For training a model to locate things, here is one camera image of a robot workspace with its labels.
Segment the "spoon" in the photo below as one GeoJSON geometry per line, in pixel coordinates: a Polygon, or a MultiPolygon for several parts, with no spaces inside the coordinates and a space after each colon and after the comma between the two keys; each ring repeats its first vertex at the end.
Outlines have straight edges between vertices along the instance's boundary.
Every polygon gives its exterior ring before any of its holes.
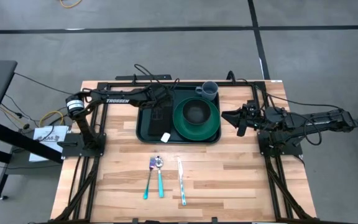
{"type": "Polygon", "coordinates": [[[160,156],[155,158],[155,166],[158,168],[158,194],[160,197],[164,197],[164,189],[162,187],[162,175],[161,167],[163,165],[163,160],[160,156]]]}

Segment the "butter knife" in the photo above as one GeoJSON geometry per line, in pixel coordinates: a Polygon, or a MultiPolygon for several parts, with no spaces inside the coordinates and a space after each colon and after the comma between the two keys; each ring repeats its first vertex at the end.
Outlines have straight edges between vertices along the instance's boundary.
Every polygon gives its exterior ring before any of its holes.
{"type": "Polygon", "coordinates": [[[178,170],[179,170],[179,179],[180,179],[181,204],[186,205],[185,188],[183,187],[183,166],[181,165],[181,160],[179,157],[178,157],[178,170]]]}

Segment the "concrete floor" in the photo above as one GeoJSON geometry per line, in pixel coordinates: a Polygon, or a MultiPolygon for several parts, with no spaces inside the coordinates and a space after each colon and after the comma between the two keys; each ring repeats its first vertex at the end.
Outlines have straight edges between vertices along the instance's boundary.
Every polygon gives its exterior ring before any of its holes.
{"type": "MultiPolygon", "coordinates": [[[[255,0],[255,7],[260,26],[358,25],[358,1],[255,0]]],[[[0,29],[251,24],[247,1],[241,0],[84,0],[73,9],[58,1],[0,0],[0,29]]],[[[338,105],[358,117],[358,30],[261,35],[270,76],[284,81],[289,99],[338,105]]],[[[252,31],[1,34],[0,59],[17,60],[16,72],[71,92],[83,80],[132,75],[134,63],[181,79],[225,78],[228,70],[238,78],[262,78],[252,31]]],[[[65,96],[21,77],[7,94],[34,119],[64,106],[65,96]]],[[[13,108],[9,99],[4,102],[13,108]]],[[[291,105],[291,110],[325,108],[291,105]]],[[[14,129],[3,114],[0,123],[14,129]]],[[[358,223],[358,129],[323,133],[322,145],[302,146],[318,216],[358,223]]],[[[10,176],[4,195],[11,198],[0,202],[0,223],[48,220],[59,175],[10,176]]]]}

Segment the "wooden table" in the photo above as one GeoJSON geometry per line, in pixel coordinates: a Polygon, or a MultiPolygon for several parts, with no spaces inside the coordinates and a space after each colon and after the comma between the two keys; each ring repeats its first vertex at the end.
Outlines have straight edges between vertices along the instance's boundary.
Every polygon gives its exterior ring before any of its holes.
{"type": "MultiPolygon", "coordinates": [[[[97,83],[85,81],[82,87],[96,88],[97,83]]],[[[282,82],[266,81],[266,87],[269,93],[286,97],[282,82]]],[[[247,86],[220,87],[219,94],[221,112],[236,110],[252,99],[247,86]]],[[[286,101],[274,100],[276,106],[288,109],[286,101]]],[[[240,138],[236,136],[237,130],[221,119],[222,136],[216,144],[147,144],[140,142],[135,134],[137,112],[138,108],[131,105],[109,105],[105,130],[108,140],[99,165],[92,222],[131,222],[133,218],[139,218],[140,222],[146,219],[210,222],[211,217],[217,217],[220,222],[275,220],[265,162],[259,154],[257,133],[253,129],[248,128],[246,135],[240,138]],[[144,200],[149,158],[157,155],[164,160],[165,197],[158,197],[157,172],[153,171],[149,199],[144,200]],[[183,163],[187,206],[181,205],[178,156],[183,163]]],[[[76,161],[77,158],[70,158],[63,164],[51,218],[67,206],[76,161]]],[[[303,164],[293,156],[282,156],[282,161],[289,191],[305,211],[315,217],[303,164]]],[[[282,217],[286,217],[281,192],[277,192],[282,217]]],[[[87,196],[86,192],[80,218],[85,214],[87,196]]]]}

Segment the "green bowl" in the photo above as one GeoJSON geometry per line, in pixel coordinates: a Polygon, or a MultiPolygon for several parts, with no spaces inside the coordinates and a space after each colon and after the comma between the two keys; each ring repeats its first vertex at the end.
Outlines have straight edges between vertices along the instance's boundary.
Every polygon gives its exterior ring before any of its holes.
{"type": "Polygon", "coordinates": [[[209,100],[206,100],[201,97],[191,97],[183,100],[178,104],[178,106],[173,112],[173,125],[175,126],[179,134],[193,141],[202,141],[210,138],[216,133],[220,124],[221,117],[216,106],[209,100]],[[183,107],[185,106],[185,104],[188,101],[194,99],[205,101],[211,109],[211,116],[204,124],[190,124],[186,121],[183,115],[183,107]]]}

